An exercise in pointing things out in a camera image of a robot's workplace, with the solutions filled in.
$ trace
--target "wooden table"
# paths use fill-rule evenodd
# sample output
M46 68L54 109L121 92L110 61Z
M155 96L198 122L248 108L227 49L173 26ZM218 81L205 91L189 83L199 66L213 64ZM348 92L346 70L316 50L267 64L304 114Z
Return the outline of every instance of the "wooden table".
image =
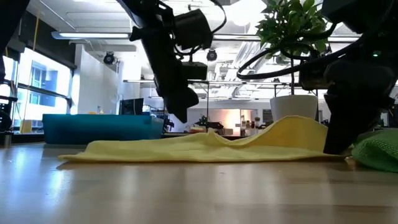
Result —
M398 175L345 162L64 164L0 149L0 223L398 223Z

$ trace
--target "camera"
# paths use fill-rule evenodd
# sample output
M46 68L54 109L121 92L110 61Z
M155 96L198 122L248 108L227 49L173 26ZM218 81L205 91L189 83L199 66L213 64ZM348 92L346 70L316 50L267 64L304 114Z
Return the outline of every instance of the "camera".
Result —
M113 65L116 63L116 59L114 57L114 52L107 52L104 57L104 63L107 65Z
M217 59L217 53L215 49L210 49L207 53L207 61L214 62Z

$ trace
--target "yellow cloth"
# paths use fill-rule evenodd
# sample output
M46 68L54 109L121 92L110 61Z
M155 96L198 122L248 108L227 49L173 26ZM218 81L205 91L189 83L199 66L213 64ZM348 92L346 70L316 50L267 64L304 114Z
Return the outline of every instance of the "yellow cloth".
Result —
M87 162L259 162L336 157L322 153L327 127L299 116L286 117L261 133L235 141L214 132L159 140L95 141L85 152L59 156Z

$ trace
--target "potted plant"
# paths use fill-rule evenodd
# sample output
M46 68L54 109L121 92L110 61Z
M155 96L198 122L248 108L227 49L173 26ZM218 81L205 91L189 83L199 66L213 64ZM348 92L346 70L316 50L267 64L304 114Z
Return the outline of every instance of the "potted plant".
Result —
M335 26L326 30L326 19L318 10L319 5L315 0L305 0L303 4L300 0L268 0L262 12L265 19L257 26L261 46L269 44L269 49L273 49L265 57L277 57L277 61L289 58L294 66L294 59L306 61L324 54ZM271 99L274 121L294 114L315 118L318 99L316 96L294 95L294 73L291 76L292 95Z

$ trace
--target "teal bin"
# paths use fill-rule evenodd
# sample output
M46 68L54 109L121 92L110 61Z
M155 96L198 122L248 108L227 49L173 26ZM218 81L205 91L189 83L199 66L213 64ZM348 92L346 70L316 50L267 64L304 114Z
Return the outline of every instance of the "teal bin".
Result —
M160 139L163 123L162 119L145 115L43 114L47 144Z

